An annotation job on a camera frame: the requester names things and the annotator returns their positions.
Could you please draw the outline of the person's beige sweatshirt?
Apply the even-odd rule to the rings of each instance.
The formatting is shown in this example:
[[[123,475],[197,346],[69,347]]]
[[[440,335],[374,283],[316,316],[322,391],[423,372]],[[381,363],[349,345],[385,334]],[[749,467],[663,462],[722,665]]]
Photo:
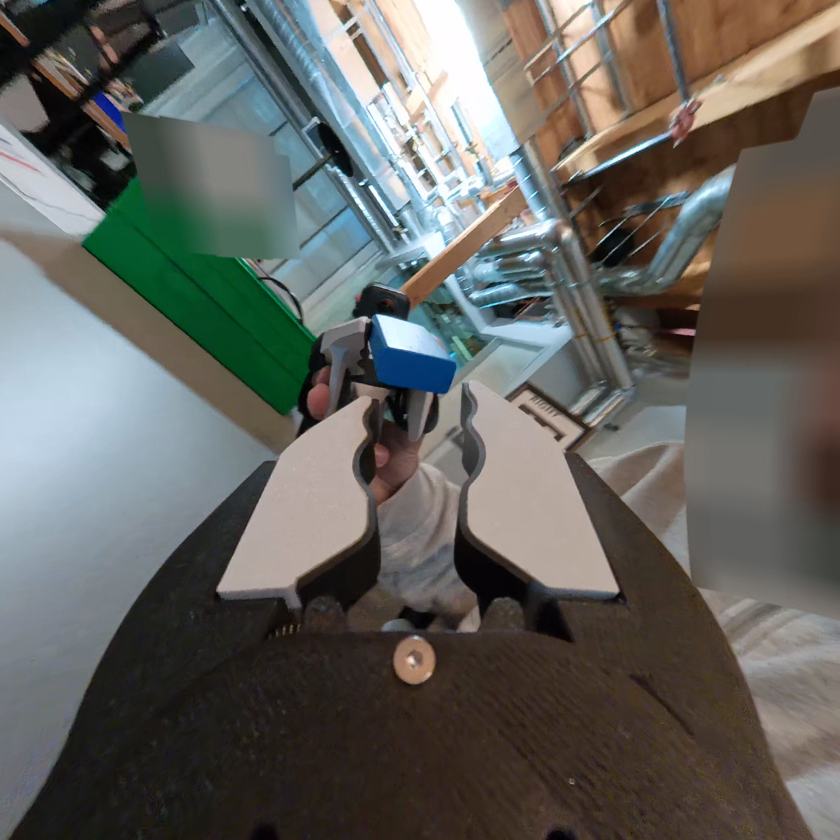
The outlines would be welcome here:
[[[587,462],[689,572],[684,445],[651,444]],[[838,839],[838,621],[700,593],[738,659],[781,778],[813,837]]]

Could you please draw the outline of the person's right hand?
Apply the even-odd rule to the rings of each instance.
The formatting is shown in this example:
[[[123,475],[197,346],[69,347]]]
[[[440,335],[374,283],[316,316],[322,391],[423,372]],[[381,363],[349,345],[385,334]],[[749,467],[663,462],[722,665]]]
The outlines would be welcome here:
[[[328,415],[330,374],[329,367],[315,374],[307,395],[308,412],[316,423]],[[411,441],[407,432],[393,421],[383,422],[378,443],[374,448],[376,472],[370,484],[378,506],[391,499],[415,474],[419,464],[420,445],[419,441]]]

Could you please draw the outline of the bent silver duct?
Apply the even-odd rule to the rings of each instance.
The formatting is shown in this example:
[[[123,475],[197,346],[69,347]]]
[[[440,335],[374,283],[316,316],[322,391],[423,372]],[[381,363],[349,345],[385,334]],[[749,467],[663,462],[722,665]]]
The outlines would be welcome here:
[[[603,297],[652,297],[674,286],[719,226],[736,169],[730,165],[689,196],[650,264],[599,270],[595,276]]]

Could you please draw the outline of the green panel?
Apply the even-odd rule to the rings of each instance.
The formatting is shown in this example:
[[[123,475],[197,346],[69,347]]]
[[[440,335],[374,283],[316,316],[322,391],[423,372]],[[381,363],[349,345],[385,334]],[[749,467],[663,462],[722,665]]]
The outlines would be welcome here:
[[[312,334],[242,259],[156,234],[139,177],[82,245],[279,414],[297,404]]]

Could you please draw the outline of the slanted wooden beam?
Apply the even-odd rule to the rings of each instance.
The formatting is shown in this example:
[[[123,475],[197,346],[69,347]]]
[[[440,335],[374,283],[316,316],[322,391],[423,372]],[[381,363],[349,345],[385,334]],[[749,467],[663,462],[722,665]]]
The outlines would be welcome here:
[[[457,268],[526,211],[528,205],[521,188],[512,182],[507,186],[507,191],[497,203],[404,284],[402,293],[409,300],[411,310],[425,301]]]

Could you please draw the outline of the wide wooden ceiling beam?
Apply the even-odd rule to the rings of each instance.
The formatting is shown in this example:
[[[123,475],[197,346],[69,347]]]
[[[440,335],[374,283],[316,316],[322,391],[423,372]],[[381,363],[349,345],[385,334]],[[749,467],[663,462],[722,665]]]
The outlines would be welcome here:
[[[755,104],[780,96],[839,69],[839,3],[807,18],[698,80],[697,131]],[[565,181],[583,180],[606,156],[644,134],[666,133],[679,109],[679,94],[662,98],[616,122],[569,153],[553,168]]]

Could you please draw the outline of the silver pipe bundle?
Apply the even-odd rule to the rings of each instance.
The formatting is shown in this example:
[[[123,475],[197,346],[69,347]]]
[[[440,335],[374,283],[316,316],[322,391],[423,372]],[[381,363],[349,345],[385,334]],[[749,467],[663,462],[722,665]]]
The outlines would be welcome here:
[[[570,326],[581,368],[591,382],[568,407],[571,414],[593,427],[626,403],[634,381],[570,225],[550,219],[500,234],[476,257],[471,276],[485,285],[467,293],[474,307],[523,301],[537,294],[539,280]]]

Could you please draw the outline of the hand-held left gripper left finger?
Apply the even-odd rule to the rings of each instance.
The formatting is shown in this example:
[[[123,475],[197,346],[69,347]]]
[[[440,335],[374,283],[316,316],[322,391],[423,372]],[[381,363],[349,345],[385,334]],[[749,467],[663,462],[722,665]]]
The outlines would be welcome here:
[[[279,456],[217,585],[222,600],[357,602],[374,586],[378,406],[352,401]]]

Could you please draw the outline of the person's right forearm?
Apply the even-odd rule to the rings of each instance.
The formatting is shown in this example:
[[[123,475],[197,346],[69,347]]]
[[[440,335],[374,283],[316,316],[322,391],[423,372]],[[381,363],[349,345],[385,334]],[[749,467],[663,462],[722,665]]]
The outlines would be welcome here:
[[[467,627],[477,611],[474,592],[455,569],[458,512],[459,488],[425,463],[377,508],[379,583],[415,613],[452,629]]]

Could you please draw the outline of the framed marker sign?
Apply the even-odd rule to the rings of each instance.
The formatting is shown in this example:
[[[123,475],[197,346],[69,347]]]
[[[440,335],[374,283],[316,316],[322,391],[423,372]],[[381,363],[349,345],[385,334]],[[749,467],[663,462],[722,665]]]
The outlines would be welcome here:
[[[545,429],[564,451],[575,451],[593,435],[592,428],[582,418],[529,382],[522,383],[506,399]]]

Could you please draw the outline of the blue rectangular block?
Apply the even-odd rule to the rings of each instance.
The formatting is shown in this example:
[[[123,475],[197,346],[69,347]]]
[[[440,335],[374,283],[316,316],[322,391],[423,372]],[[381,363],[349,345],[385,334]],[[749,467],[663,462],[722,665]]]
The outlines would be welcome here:
[[[457,372],[456,361],[424,326],[376,314],[369,349],[379,382],[433,394],[445,394]]]

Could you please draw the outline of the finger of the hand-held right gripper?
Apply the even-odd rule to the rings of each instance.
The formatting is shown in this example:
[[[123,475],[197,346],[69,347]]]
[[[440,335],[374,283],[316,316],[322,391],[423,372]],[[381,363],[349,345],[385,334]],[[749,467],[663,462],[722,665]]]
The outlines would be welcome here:
[[[322,354],[330,367],[326,417],[339,410],[344,381],[349,376],[364,375],[365,366],[372,362],[371,331],[371,318],[360,317],[333,327],[322,335]]]
[[[438,420],[438,395],[424,391],[406,391],[406,431],[409,441],[419,442]]]

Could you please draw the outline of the red pipe clamp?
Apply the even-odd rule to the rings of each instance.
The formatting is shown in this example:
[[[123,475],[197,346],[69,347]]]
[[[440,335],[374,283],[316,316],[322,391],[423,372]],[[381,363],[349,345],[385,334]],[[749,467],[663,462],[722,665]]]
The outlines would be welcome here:
[[[692,130],[699,107],[700,101],[692,97],[682,102],[675,112],[668,126],[668,137],[674,148],[679,146]]]

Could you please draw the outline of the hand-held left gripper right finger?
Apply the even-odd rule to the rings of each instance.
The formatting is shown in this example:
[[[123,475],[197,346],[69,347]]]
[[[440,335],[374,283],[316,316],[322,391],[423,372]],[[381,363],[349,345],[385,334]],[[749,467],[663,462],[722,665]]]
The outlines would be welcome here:
[[[461,393],[464,433],[455,541],[458,576],[479,601],[531,593],[609,601],[620,587],[548,432],[479,381]]]

